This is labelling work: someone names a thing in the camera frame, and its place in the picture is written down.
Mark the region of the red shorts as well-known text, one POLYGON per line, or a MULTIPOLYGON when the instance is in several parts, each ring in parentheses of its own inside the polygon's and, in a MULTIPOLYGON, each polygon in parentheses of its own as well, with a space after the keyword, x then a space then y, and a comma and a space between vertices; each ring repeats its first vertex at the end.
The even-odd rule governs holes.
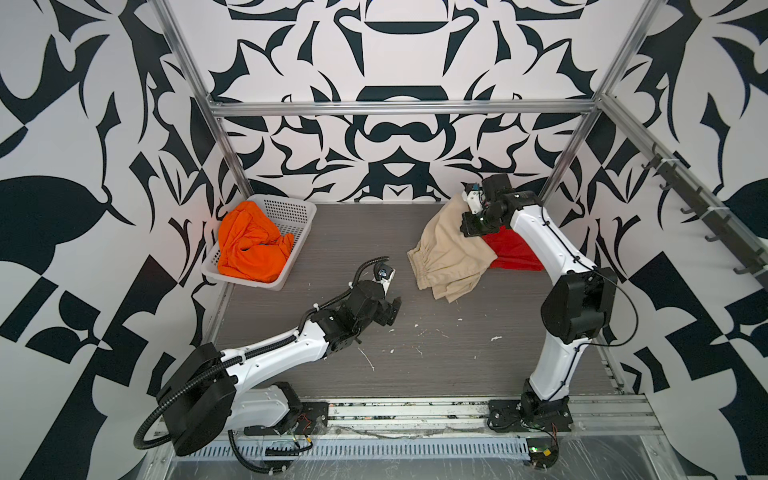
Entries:
POLYGON ((544 270, 544 266, 525 240, 510 228, 502 227, 496 233, 482 236, 482 239, 496 254, 490 269, 544 270))

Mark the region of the beige shorts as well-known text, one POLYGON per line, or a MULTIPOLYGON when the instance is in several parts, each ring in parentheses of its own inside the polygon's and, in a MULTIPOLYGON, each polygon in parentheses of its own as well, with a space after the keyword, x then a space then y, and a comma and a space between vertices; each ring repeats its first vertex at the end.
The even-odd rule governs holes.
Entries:
POLYGON ((480 237, 465 237, 462 215, 466 201, 454 196, 425 226, 414 249, 407 252, 419 290, 452 303, 470 293, 497 255, 480 237))

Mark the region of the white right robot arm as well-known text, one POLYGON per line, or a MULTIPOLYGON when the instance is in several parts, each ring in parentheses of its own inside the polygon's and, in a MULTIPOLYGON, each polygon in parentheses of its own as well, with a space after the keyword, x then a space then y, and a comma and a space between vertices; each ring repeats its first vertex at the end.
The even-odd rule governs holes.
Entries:
POLYGON ((462 198, 469 207, 462 215, 464 236, 495 234, 505 227, 525 241, 549 275, 552 290, 540 309, 546 337, 519 411, 528 423, 562 415, 584 351, 610 323, 617 276, 579 254, 537 194, 513 188, 506 174, 466 186, 462 198))

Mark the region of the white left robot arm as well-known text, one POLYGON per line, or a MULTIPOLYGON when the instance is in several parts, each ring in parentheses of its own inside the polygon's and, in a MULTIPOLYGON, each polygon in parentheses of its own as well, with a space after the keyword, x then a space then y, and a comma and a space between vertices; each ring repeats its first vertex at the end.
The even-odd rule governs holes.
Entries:
POLYGON ((211 343, 196 348, 160 388, 157 410, 136 433, 134 445, 153 445, 145 435, 156 420, 167 428, 158 443, 171 443, 179 456, 201 450, 226 430, 291 429, 303 405, 276 376, 351 346, 373 323, 394 323, 402 301, 386 297, 393 276, 382 268, 376 274, 312 307, 298 327, 280 335, 223 351, 211 343))

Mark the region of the orange shorts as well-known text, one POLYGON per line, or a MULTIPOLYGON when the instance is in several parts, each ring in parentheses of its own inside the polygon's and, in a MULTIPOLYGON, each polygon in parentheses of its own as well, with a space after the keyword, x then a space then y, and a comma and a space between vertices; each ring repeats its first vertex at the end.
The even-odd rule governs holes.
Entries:
POLYGON ((293 234, 281 234, 256 203, 244 201, 220 225, 218 271, 228 277, 272 283, 286 267, 294 243, 293 234))

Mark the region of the white plastic laundry basket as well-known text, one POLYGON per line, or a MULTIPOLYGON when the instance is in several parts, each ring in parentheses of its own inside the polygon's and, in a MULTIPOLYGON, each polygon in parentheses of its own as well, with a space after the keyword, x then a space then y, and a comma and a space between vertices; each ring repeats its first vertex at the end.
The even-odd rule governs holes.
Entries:
POLYGON ((256 194, 220 224, 217 242, 201 272, 211 280, 280 290, 311 230, 314 204, 256 194))

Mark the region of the black hook rack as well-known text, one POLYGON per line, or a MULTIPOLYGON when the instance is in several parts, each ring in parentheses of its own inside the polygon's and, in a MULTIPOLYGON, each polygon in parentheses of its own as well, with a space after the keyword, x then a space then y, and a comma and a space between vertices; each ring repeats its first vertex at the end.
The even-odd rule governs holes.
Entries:
POLYGON ((662 180, 659 185, 662 194, 656 208, 659 224, 662 224, 664 204, 673 193, 683 202, 682 215, 707 226, 710 234, 704 239, 721 243, 738 260, 741 266, 734 267, 733 272, 750 275, 767 289, 767 245, 693 174, 684 160, 667 156, 656 143, 650 148, 640 148, 640 151, 648 159, 643 170, 662 180))

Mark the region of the aluminium frame horizontal bar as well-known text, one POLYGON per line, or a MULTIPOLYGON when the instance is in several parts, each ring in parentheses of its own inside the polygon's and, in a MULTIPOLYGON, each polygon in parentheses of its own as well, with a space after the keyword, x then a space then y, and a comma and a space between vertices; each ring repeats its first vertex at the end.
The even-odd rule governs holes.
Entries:
POLYGON ((344 116, 408 114, 585 113, 589 99, 565 100, 460 100, 460 101, 360 101, 360 102, 262 102, 210 101, 216 117, 246 116, 344 116))

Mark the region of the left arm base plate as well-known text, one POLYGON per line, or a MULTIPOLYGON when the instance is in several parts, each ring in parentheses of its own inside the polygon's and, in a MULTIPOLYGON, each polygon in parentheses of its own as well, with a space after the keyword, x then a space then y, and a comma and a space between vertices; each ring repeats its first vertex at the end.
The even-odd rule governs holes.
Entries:
POLYGON ((327 427, 328 414, 328 402, 304 402, 300 411, 291 410, 276 426, 250 426, 243 433, 247 436, 311 435, 327 427))

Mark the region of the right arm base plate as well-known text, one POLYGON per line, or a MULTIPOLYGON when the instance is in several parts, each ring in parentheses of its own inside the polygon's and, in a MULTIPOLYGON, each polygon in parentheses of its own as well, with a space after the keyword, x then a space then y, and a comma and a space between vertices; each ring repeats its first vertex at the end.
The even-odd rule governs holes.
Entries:
POLYGON ((520 399, 490 400, 487 427, 498 433, 569 432, 573 423, 569 400, 570 397, 565 396, 558 400, 544 401, 528 393, 520 399))

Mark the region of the aluminium mounting rail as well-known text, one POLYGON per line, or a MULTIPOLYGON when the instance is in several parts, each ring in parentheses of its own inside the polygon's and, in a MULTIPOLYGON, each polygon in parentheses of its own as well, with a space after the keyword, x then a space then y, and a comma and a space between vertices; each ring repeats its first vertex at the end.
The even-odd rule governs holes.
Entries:
MULTIPOLYGON (((249 392, 246 405, 234 409, 234 424, 226 426, 238 436, 246 427, 261 426, 250 404, 257 395, 249 392)), ((430 436, 517 436, 564 438, 566 436, 649 436, 663 429, 650 403, 640 395, 586 395, 569 400, 573 423, 569 432, 523 431, 498 433, 487 427, 491 397, 412 398, 304 398, 302 402, 328 402, 327 427, 311 435, 247 436, 312 438, 323 435, 364 438, 416 438, 430 436)))

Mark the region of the aluminium frame right post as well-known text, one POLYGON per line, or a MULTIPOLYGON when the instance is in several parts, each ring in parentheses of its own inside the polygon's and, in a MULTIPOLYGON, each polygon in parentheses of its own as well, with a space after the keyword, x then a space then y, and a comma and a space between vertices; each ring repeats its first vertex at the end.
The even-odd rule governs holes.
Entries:
POLYGON ((582 115, 580 123, 556 161, 552 173, 540 192, 540 198, 544 205, 548 205, 553 200, 559 185, 569 172, 579 148, 602 115, 604 100, 618 85, 628 68, 629 62, 636 55, 647 37, 655 17, 665 4, 666 1, 663 0, 647 0, 643 2, 636 19, 619 46, 615 58, 611 61, 606 75, 595 89, 594 95, 589 102, 590 109, 582 115))

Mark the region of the aluminium frame post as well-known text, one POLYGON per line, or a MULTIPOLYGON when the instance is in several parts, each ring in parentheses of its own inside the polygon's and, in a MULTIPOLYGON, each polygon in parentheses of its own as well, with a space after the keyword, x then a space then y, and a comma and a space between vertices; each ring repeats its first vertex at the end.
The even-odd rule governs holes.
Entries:
POLYGON ((182 74, 191 89, 203 119, 223 154, 224 161, 233 176, 239 193, 245 198, 250 197, 253 194, 251 184, 245 175, 242 163, 233 149, 226 131, 212 111, 205 83, 196 67, 191 50, 183 38, 182 30, 172 12, 170 2, 166 0, 152 0, 150 4, 158 18, 163 35, 179 62, 182 74))
POLYGON ((569 172, 579 148, 602 115, 604 100, 618 85, 628 68, 629 62, 636 55, 647 37, 655 17, 665 4, 666 1, 663 0, 647 0, 643 2, 636 19, 619 46, 615 58, 611 61, 606 75, 595 89, 594 95, 589 102, 590 109, 582 115, 580 123, 556 161, 552 173, 540 192, 540 198, 544 205, 548 205, 553 200, 559 185, 569 172))

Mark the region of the aluminium frame right side bar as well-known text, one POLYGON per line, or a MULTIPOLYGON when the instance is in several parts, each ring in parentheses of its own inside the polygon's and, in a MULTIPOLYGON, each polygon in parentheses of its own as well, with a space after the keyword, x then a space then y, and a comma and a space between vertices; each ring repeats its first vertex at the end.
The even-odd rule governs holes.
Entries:
POLYGON ((726 206, 696 177, 690 168, 672 152, 666 149, 652 133, 643 126, 617 99, 602 94, 597 106, 622 130, 648 163, 646 170, 652 170, 663 179, 661 189, 674 191, 685 203, 681 209, 684 215, 694 216, 710 230, 705 237, 708 242, 719 242, 738 260, 740 265, 733 269, 737 275, 749 275, 762 288, 767 287, 767 246, 736 212, 726 206))

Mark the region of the aluminium frame left post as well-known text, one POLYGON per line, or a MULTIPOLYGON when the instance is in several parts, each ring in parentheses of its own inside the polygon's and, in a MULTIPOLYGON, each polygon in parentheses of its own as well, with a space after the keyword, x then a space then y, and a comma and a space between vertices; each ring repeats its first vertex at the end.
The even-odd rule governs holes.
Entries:
POLYGON ((170 2, 166 0, 152 0, 150 4, 158 18, 163 35, 179 62, 182 74, 191 89, 203 119, 223 154, 224 161, 233 176, 239 193, 245 198, 250 197, 253 194, 251 184, 245 175, 242 163, 233 149, 226 131, 212 111, 205 83, 196 67, 191 50, 183 38, 182 30, 172 12, 170 2))

